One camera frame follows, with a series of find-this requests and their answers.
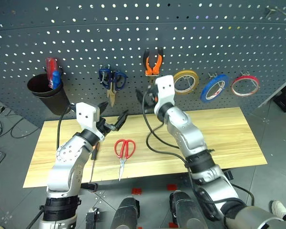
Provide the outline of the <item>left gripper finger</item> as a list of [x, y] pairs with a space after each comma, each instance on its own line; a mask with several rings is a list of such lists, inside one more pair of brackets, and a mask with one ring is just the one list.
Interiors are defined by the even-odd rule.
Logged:
[[108, 106], [108, 102], [107, 102], [107, 101], [98, 104], [98, 107], [99, 107], [99, 110], [100, 110], [100, 112], [99, 112], [99, 115], [100, 115], [100, 116], [101, 116], [102, 113], [106, 110], [107, 106]]
[[126, 122], [128, 116], [128, 110], [123, 111], [123, 113], [118, 117], [117, 122], [114, 124], [114, 131], [119, 131], [121, 127], [124, 125]]

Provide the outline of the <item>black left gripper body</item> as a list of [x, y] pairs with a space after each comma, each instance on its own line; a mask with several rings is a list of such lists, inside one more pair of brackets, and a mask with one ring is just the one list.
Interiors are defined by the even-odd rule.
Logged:
[[115, 125], [106, 123], [105, 118], [102, 117], [96, 123], [96, 127], [104, 137], [106, 137], [111, 131], [117, 130]]

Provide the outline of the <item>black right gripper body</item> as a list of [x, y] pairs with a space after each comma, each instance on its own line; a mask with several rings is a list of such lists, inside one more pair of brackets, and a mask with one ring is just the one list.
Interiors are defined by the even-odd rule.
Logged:
[[151, 97], [152, 101], [152, 107], [155, 107], [155, 105], [158, 102], [158, 86], [157, 84], [149, 85], [147, 88], [147, 95]]

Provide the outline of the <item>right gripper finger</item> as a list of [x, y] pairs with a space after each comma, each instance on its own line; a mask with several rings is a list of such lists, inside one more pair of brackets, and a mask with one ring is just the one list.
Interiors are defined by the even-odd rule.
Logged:
[[137, 98], [138, 102], [141, 105], [144, 105], [145, 99], [144, 99], [143, 93], [140, 90], [138, 90], [138, 89], [135, 89], [135, 93], [136, 93], [136, 98]]

